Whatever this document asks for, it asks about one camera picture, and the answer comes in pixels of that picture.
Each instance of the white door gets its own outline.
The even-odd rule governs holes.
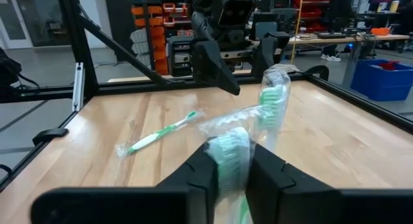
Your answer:
[[[33,47],[16,0],[0,0],[0,33],[9,49]]]

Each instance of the toothbrush head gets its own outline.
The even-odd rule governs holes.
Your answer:
[[[218,202],[245,189],[251,160],[248,132],[233,128],[209,142],[206,153],[218,165]]]
[[[287,88],[284,85],[264,88],[259,95],[259,104],[267,114],[259,119],[259,125],[264,129],[279,128],[283,115],[285,101],[287,100]]]

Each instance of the metal bracket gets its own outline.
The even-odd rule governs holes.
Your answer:
[[[85,88],[85,70],[83,63],[76,63],[73,85],[72,111],[79,112],[83,107],[83,90]]]

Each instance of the blue container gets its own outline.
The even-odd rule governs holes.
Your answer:
[[[374,67],[387,60],[359,61],[354,72],[351,88],[374,101],[404,101],[413,85],[413,67],[394,64],[396,70]]]

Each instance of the gray floor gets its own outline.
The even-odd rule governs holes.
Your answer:
[[[22,64],[23,75],[38,82],[42,87],[69,85],[74,78],[74,63],[71,48],[46,48],[8,50],[9,57]],[[319,52],[307,52],[296,57],[294,64],[306,70],[314,65],[326,65],[330,69],[330,82],[340,85],[347,63],[331,63],[319,58]],[[96,75],[100,83],[113,78],[136,77],[142,74],[128,63],[116,64],[113,51],[92,50]],[[378,50],[378,58],[401,61],[413,65],[413,52]],[[55,128],[70,114],[71,100],[51,100],[0,104],[0,163],[15,167],[33,147],[32,138],[42,130]],[[377,102],[378,105],[413,119],[413,92],[406,101]],[[0,179],[5,172],[0,170]]]

